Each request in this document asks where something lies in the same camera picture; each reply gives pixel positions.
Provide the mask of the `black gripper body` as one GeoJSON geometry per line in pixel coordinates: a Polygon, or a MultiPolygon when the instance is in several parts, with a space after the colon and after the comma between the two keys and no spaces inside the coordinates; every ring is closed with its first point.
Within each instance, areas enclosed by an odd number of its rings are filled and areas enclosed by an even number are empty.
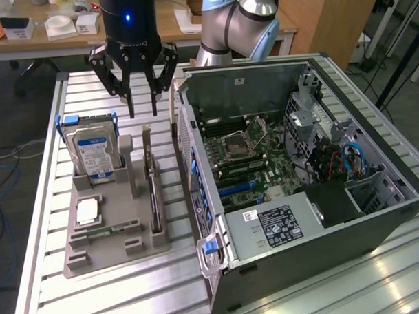
{"type": "Polygon", "coordinates": [[[99,0],[107,53],[121,68],[143,72],[160,55],[155,0],[99,0]]]}

